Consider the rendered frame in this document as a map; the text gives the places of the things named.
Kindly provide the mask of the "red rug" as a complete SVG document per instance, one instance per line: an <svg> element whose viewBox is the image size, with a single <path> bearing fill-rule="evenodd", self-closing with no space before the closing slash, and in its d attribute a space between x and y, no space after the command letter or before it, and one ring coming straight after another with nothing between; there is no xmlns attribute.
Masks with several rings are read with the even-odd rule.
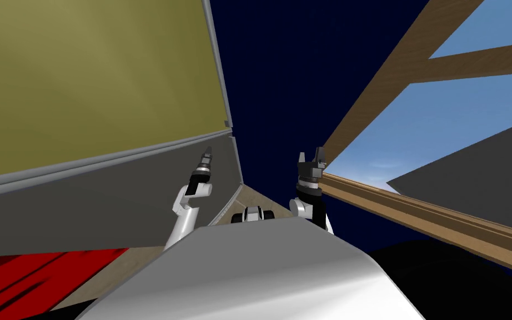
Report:
<svg viewBox="0 0 512 320"><path fill-rule="evenodd" d="M50 311L124 252L118 248L0 256L0 320Z"/></svg>

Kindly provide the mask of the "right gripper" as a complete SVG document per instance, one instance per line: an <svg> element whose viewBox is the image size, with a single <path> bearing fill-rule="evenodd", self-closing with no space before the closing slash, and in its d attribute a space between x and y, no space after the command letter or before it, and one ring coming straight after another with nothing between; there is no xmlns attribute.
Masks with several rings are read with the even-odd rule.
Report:
<svg viewBox="0 0 512 320"><path fill-rule="evenodd" d="M305 161L305 153L300 152L298 158L298 176L305 178L322 178L327 162L324 147L317 147L313 161Z"/></svg>

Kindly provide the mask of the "wooden framed window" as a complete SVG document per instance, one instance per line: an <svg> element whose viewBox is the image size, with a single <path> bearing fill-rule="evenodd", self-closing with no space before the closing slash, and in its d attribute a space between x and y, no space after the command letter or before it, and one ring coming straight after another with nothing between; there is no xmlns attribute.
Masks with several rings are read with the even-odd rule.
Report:
<svg viewBox="0 0 512 320"><path fill-rule="evenodd" d="M429 0L325 144L339 156L412 83L512 74L512 45L432 58L483 0ZM338 200L512 269L512 228L332 174L320 181Z"/></svg>

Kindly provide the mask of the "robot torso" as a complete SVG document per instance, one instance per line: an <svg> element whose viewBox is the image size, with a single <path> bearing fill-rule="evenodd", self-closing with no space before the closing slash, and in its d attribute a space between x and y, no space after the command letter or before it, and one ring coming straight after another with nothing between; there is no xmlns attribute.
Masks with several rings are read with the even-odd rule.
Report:
<svg viewBox="0 0 512 320"><path fill-rule="evenodd" d="M299 217L201 227L77 320L425 320L366 253Z"/></svg>

